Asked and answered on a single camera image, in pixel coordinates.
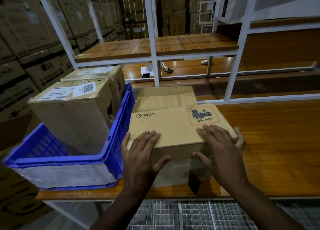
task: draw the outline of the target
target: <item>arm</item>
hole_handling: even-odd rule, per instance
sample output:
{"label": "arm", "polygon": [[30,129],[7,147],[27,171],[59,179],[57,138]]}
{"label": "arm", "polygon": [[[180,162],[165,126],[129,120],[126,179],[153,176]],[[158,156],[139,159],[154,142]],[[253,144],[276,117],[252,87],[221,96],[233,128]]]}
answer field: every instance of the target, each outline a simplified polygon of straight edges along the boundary
{"label": "arm", "polygon": [[259,229],[303,230],[298,222],[249,182],[242,159],[245,140],[239,128],[235,131],[238,135],[236,143],[232,141],[228,131],[213,124],[204,125],[203,129],[197,128],[197,133],[211,145],[212,158],[200,152],[194,152],[193,155],[202,161]]}
{"label": "arm", "polygon": [[171,156],[165,155],[155,165],[151,164],[152,151],[159,138],[159,132],[145,131],[134,139],[128,151],[130,133],[126,134],[121,145],[123,189],[114,203],[90,230],[122,230],[127,228],[158,172],[171,159]]}

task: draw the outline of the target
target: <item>smartphone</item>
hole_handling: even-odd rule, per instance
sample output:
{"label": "smartphone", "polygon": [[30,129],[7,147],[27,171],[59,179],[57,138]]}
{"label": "smartphone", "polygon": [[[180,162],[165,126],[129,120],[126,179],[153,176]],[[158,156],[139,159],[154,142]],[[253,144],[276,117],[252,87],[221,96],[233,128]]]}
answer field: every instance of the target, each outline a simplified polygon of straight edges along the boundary
{"label": "smartphone", "polygon": [[142,74],[142,78],[149,78],[150,77],[150,73],[144,73]]}

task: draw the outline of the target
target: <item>black printed icon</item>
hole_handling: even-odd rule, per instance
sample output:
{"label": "black printed icon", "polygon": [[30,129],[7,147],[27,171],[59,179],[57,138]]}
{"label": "black printed icon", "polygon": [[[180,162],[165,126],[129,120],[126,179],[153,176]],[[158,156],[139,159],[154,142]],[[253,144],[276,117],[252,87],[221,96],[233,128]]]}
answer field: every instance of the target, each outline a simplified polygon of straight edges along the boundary
{"label": "black printed icon", "polygon": [[195,119],[202,119],[204,118],[205,116],[211,116],[211,112],[207,112],[206,110],[203,110],[202,112],[198,112],[198,110],[191,110],[192,111],[192,116],[193,118]]}

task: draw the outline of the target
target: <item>metal wire mesh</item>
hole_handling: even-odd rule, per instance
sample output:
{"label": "metal wire mesh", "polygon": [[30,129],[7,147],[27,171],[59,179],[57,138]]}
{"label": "metal wire mesh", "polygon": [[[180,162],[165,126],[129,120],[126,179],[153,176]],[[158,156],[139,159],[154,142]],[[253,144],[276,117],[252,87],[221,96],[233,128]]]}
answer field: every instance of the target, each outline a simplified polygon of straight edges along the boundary
{"label": "metal wire mesh", "polygon": [[[276,200],[306,230],[320,226],[320,200]],[[128,230],[258,230],[235,201],[143,201]]]}

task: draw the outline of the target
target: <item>finger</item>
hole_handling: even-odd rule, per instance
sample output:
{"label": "finger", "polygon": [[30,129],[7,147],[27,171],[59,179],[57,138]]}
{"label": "finger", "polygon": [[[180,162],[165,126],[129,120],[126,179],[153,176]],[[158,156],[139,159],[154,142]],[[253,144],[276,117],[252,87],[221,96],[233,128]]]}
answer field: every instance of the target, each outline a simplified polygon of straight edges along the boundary
{"label": "finger", "polygon": [[121,143],[121,154],[122,157],[124,157],[128,152],[128,142],[130,140],[130,132],[127,132],[127,134],[124,136],[122,143]]}
{"label": "finger", "polygon": [[219,143],[217,139],[215,139],[214,136],[211,135],[211,133],[199,127],[196,129],[196,132],[205,142],[209,143],[211,146],[217,145]]}
{"label": "finger", "polygon": [[199,159],[207,168],[210,168],[211,160],[207,158],[207,156],[205,156],[201,152],[193,152],[192,155]]}
{"label": "finger", "polygon": [[150,133],[150,131],[149,131],[149,130],[146,130],[146,131],[143,132],[141,135],[137,136],[137,138],[134,139],[134,141],[133,141],[132,144],[131,144],[130,151],[134,151],[134,150],[137,148],[140,140],[141,140],[145,135],[148,135],[149,133]]}
{"label": "finger", "polygon": [[156,134],[156,130],[152,130],[150,134],[145,135],[143,138],[141,138],[136,150],[138,150],[139,152],[142,152],[146,147],[147,143],[149,142],[149,140],[153,138],[155,134]]}
{"label": "finger", "polygon": [[153,149],[156,145],[156,143],[159,141],[161,136],[160,132],[157,132],[147,143],[146,147],[144,148],[144,151],[151,157]]}
{"label": "finger", "polygon": [[232,138],[231,138],[231,136],[230,136],[230,133],[229,133],[226,129],[223,129],[223,128],[219,127],[219,126],[216,126],[215,124],[211,124],[210,127],[216,128],[217,130],[219,130],[219,131],[222,133],[222,135],[223,135],[228,141],[233,142],[233,140],[232,140]]}
{"label": "finger", "polygon": [[236,133],[237,136],[238,136],[238,139],[237,139],[237,141],[236,141],[236,143],[235,143],[235,146],[242,151],[243,146],[244,146],[244,144],[246,143],[246,140],[245,140],[244,136],[242,135],[239,127],[236,127],[236,128],[234,129],[234,131],[235,131],[235,133]]}
{"label": "finger", "polygon": [[158,174],[158,172],[160,171],[160,169],[162,169],[162,167],[168,163],[171,160],[171,156],[170,155],[165,155],[163,156],[161,159],[159,159],[159,161],[153,166],[153,171],[155,174]]}
{"label": "finger", "polygon": [[224,140],[224,136],[222,135],[222,133],[221,133],[216,127],[211,127],[211,126],[203,125],[202,128],[203,128],[203,130],[206,130],[206,131],[209,132],[211,135],[213,135],[214,138],[215,138],[218,142],[222,142],[222,141]]}

